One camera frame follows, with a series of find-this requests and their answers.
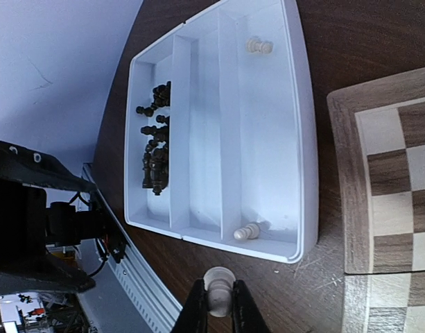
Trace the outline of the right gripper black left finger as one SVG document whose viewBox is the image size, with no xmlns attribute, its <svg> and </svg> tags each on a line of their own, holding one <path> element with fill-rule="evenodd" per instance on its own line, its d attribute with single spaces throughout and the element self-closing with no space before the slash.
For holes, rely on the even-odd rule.
<svg viewBox="0 0 425 333">
<path fill-rule="evenodd" d="M 208 303 L 205 281 L 197 279 L 178 316 L 172 333 L 206 333 L 208 327 Z"/>
</svg>

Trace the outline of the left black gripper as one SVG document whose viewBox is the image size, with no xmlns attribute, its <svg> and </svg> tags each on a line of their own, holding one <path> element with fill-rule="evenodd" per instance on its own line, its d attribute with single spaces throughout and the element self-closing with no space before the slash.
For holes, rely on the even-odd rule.
<svg viewBox="0 0 425 333">
<path fill-rule="evenodd" d="M 0 295 L 82 293 L 92 277 L 52 255 L 47 245 L 78 245 L 96 237 L 96 212 L 68 202 L 46 203 L 46 189 L 92 193 L 52 155 L 0 141 Z"/>
</svg>

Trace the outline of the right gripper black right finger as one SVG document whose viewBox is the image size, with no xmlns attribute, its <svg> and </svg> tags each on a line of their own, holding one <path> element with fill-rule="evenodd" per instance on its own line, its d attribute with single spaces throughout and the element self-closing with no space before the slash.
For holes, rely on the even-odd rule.
<svg viewBox="0 0 425 333">
<path fill-rule="evenodd" d="M 250 290 L 243 280 L 234 282 L 232 291 L 232 327 L 236 333 L 269 333 Z"/>
</svg>

